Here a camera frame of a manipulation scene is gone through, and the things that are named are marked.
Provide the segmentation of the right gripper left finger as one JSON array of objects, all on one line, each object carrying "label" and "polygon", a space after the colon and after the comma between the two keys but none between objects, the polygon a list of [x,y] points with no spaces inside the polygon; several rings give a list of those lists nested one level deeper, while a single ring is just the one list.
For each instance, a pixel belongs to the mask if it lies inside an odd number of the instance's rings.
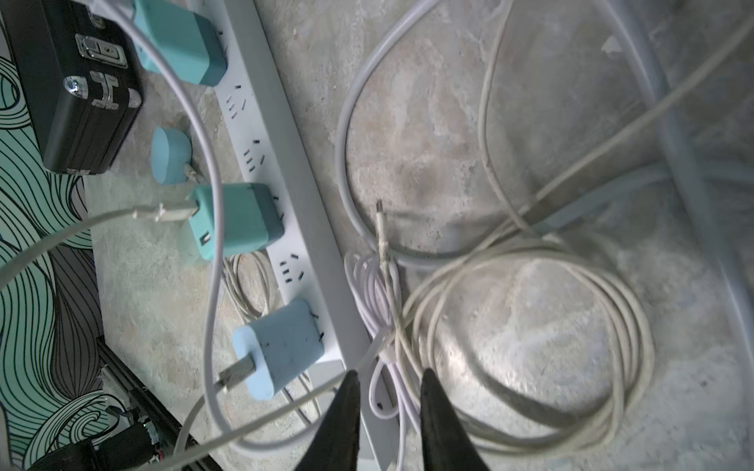
[{"label": "right gripper left finger", "polygon": [[357,470],[361,382],[350,370],[296,470]]}]

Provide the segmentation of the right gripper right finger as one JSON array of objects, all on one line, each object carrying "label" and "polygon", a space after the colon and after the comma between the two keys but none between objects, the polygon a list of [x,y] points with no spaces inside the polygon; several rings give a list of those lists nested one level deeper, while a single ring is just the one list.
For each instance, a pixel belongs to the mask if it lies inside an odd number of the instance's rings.
[{"label": "right gripper right finger", "polygon": [[431,368],[420,388],[420,434],[425,470],[488,470]]}]

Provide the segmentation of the light blue usb charger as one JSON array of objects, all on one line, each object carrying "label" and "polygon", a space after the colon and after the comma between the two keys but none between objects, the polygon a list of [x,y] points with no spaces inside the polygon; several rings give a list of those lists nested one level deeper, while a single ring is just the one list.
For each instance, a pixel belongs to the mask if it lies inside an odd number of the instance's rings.
[{"label": "light blue usb charger", "polygon": [[245,385],[255,400],[271,400],[324,355],[322,333],[302,299],[235,329],[232,342],[237,358],[253,359]]}]

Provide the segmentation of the small teal usb charger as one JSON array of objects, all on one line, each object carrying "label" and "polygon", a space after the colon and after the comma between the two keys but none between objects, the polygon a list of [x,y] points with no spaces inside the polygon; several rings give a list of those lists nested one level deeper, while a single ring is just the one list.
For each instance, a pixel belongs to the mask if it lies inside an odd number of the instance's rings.
[{"label": "small teal usb charger", "polygon": [[136,1],[134,24],[150,40],[178,79],[217,86],[228,64],[212,23],[168,1]]}]

